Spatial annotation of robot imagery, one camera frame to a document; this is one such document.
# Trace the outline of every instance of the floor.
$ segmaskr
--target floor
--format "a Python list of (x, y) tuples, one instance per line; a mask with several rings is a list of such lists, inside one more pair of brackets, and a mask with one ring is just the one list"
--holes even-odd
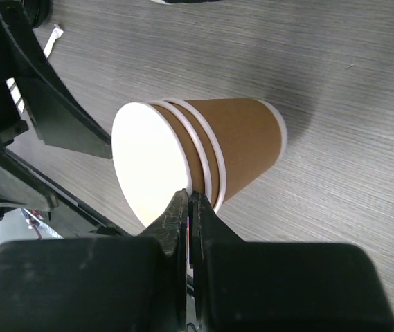
[[(65, 34), (51, 64), (110, 132), (129, 101), (251, 97), (287, 121), (286, 156), (227, 202), (247, 240), (356, 243), (394, 307), (394, 0), (55, 0)], [(45, 147), (33, 131), (11, 147), (128, 232), (111, 160)]]

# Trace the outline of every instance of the robotic claw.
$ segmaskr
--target robotic claw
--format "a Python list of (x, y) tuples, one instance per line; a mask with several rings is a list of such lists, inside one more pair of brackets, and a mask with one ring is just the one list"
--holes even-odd
[[(189, 324), (193, 269), (196, 323)], [(0, 247), (2, 331), (394, 331), (374, 265), (339, 243), (250, 243), (177, 192), (140, 235)]]

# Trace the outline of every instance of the black round object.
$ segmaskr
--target black round object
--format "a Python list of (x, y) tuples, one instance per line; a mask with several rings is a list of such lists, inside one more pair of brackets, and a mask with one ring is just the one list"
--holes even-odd
[(49, 15), (51, 0), (20, 0), (32, 29), (42, 25)]

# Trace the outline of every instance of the stacked paper cups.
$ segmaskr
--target stacked paper cups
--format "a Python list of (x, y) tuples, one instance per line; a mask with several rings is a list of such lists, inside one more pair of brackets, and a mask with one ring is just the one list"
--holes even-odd
[(287, 144), (280, 113), (253, 99), (133, 102), (117, 113), (111, 136), (118, 182), (144, 226), (183, 188), (205, 193), (217, 212)]

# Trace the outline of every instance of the wood grain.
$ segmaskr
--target wood grain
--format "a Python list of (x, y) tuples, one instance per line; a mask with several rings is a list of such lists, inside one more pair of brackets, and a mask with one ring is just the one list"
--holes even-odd
[[(362, 246), (394, 307), (394, 0), (55, 0), (51, 23), (65, 29), (52, 65), (108, 131), (125, 103), (168, 96), (280, 109), (286, 156), (222, 218), (248, 240)], [(36, 31), (41, 43), (51, 28)], [(128, 232), (143, 229), (111, 160), (33, 132), (12, 149)]]

